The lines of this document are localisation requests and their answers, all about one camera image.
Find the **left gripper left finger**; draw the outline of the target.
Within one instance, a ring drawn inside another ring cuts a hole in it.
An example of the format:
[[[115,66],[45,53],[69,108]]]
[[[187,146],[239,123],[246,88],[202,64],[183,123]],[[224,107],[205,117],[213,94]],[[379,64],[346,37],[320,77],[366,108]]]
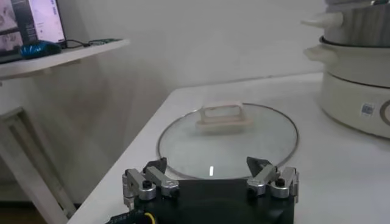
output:
[[[167,159],[161,158],[149,161],[142,171],[127,169],[122,175],[123,201],[126,206],[132,206],[135,199],[152,201],[160,194],[161,197],[176,199],[180,194],[177,180],[165,175]]]

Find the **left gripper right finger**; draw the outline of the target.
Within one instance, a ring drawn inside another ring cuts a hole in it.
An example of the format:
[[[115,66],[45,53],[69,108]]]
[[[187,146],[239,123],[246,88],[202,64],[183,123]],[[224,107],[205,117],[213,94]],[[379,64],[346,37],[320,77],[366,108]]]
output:
[[[299,201],[299,172],[295,167],[286,167],[282,171],[266,159],[247,157],[247,166],[252,174],[247,179],[249,198],[258,198],[270,193],[271,197]]]

